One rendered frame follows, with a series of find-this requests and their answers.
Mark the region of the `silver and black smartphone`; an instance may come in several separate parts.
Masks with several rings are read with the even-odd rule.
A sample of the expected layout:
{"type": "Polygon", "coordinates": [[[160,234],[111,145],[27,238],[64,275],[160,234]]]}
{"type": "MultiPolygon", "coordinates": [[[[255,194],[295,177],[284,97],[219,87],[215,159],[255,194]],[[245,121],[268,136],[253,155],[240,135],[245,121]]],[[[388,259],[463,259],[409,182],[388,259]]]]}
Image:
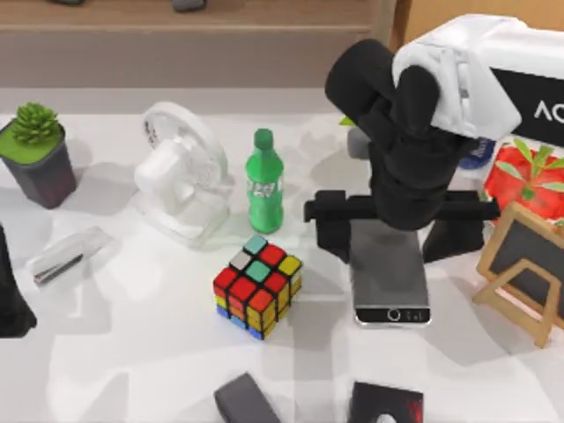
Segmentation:
{"type": "Polygon", "coordinates": [[[417,327],[431,322],[417,232],[397,230],[380,220],[354,220],[349,268],[359,325],[417,327]]]}

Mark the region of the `wooden framed blackboard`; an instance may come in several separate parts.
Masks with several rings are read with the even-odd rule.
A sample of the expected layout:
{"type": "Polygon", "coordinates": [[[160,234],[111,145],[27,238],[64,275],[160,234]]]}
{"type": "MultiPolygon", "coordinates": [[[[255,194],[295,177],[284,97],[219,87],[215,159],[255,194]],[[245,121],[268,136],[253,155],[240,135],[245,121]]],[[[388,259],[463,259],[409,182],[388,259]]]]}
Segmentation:
{"type": "Polygon", "coordinates": [[[519,203],[508,205],[485,245],[478,273],[486,284],[476,304],[497,310],[545,347],[554,326],[564,330],[564,226],[519,203]]]}

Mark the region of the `grey pot with green plant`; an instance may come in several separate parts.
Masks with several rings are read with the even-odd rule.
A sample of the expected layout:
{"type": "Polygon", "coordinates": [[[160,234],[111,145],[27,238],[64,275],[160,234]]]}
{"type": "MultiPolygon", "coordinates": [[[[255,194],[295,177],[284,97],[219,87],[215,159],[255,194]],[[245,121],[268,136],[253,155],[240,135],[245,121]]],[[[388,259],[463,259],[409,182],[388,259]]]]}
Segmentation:
{"type": "Polygon", "coordinates": [[[339,125],[347,128],[347,151],[355,160],[369,160],[370,138],[349,117],[343,116],[339,125]]]}

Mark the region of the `green bottle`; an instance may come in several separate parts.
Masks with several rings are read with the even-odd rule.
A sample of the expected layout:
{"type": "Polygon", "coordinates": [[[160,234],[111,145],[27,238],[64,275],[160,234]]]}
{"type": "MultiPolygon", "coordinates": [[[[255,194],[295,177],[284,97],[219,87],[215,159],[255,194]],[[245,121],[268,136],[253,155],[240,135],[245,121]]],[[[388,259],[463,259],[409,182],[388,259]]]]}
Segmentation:
{"type": "Polygon", "coordinates": [[[246,161],[249,223],[258,233],[272,234],[283,223],[284,164],[274,147],[272,130],[254,133],[254,150],[246,161]]]}

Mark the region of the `red box with green leaves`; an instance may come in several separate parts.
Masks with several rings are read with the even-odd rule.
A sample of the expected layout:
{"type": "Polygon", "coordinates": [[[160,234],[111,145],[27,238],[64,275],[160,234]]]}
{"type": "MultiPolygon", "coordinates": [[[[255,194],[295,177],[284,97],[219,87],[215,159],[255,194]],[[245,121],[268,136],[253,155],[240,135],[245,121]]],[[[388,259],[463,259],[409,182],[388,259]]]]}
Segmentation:
{"type": "Polygon", "coordinates": [[[533,148],[520,138],[501,144],[484,182],[482,197],[501,210],[516,203],[540,218],[564,226],[564,156],[555,148],[533,148]]]}

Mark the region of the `blue can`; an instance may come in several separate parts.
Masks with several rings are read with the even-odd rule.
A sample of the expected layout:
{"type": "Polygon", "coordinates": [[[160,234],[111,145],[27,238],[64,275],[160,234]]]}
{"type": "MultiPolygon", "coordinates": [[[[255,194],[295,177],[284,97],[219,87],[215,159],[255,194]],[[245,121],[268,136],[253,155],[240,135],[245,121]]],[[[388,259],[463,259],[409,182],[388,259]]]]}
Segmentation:
{"type": "Polygon", "coordinates": [[[477,170],[484,167],[493,156],[495,142],[481,137],[477,147],[466,154],[458,163],[463,170],[477,170]]]}

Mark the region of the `multicoloured puzzle cube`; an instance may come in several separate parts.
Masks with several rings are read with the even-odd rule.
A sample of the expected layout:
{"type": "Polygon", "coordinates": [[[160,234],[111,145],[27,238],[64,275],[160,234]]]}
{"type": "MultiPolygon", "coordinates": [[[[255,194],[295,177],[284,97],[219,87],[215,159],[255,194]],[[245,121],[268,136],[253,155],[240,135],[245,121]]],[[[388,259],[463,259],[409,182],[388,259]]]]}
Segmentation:
{"type": "Polygon", "coordinates": [[[265,340],[302,287],[303,262],[263,236],[252,236],[213,280],[219,315],[265,340]]]}

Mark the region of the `white desk fan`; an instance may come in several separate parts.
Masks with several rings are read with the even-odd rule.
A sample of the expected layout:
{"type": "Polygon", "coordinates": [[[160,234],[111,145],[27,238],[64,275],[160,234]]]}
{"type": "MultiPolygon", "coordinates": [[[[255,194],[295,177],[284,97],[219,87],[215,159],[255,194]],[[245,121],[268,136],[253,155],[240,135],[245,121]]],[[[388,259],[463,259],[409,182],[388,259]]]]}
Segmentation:
{"type": "Polygon", "coordinates": [[[229,215],[228,161],[204,120],[170,101],[143,116],[148,156],[136,167],[136,212],[162,234],[198,248],[229,215]]]}

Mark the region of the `black and red box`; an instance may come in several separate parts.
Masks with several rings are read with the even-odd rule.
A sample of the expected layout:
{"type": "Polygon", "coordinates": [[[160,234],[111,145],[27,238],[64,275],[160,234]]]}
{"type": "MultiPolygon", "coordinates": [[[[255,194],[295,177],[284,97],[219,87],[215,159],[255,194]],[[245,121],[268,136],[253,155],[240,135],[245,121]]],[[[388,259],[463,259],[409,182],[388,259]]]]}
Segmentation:
{"type": "Polygon", "coordinates": [[[422,392],[355,382],[346,423],[423,423],[423,404],[422,392]]]}

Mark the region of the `dark grey box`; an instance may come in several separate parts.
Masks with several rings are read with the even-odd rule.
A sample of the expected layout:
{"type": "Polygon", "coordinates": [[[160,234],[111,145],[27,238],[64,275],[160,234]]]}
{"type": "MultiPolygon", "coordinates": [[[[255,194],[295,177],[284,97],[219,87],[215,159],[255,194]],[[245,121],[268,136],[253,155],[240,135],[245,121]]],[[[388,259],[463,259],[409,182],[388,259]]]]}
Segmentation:
{"type": "Polygon", "coordinates": [[[249,373],[225,383],[213,397],[224,423],[282,423],[249,373]]]}

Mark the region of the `wooden cupboard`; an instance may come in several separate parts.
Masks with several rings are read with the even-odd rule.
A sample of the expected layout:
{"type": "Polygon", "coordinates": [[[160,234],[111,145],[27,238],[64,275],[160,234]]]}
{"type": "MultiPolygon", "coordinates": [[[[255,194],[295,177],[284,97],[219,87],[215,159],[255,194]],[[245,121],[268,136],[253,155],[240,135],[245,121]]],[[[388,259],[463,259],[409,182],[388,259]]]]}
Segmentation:
{"type": "Polygon", "coordinates": [[[397,0],[390,48],[467,13],[517,17],[535,28],[564,30],[564,0],[397,0]]]}

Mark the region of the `wooden shelf unit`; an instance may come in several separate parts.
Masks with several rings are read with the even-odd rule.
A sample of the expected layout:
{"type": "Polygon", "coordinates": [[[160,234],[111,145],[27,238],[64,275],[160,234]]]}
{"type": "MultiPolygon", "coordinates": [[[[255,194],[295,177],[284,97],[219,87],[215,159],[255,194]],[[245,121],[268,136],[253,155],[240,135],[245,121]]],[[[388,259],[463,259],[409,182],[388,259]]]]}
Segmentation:
{"type": "Polygon", "coordinates": [[[375,0],[0,0],[0,87],[318,87],[375,0]]]}

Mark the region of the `clear and silver stapler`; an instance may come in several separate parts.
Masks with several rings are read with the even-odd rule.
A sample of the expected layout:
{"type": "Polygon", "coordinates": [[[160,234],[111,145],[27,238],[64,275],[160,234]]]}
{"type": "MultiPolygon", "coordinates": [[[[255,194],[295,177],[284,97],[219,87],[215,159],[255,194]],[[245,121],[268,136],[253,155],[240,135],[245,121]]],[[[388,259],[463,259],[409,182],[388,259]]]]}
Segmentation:
{"type": "Polygon", "coordinates": [[[115,239],[99,226],[70,234],[26,262],[37,286],[45,286],[69,269],[88,260],[115,239]]]}

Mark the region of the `green succulent in dark pot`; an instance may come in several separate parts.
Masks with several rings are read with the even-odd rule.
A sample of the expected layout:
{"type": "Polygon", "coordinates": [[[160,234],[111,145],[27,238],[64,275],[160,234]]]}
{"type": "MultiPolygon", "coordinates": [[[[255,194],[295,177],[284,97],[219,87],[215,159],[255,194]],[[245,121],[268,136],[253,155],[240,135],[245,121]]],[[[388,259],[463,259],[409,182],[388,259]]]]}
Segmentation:
{"type": "Polygon", "coordinates": [[[60,206],[78,186],[58,113],[38,102],[18,106],[0,128],[0,160],[23,194],[45,209],[60,206]]]}

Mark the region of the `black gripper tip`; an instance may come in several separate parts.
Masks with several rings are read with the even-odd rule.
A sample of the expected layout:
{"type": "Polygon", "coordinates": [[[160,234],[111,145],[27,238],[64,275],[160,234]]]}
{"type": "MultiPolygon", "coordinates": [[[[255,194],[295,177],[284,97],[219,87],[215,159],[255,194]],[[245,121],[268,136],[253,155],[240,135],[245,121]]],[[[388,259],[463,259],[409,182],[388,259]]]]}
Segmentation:
{"type": "Polygon", "coordinates": [[[14,277],[4,227],[0,224],[0,338],[23,338],[36,325],[37,318],[14,277]]]}

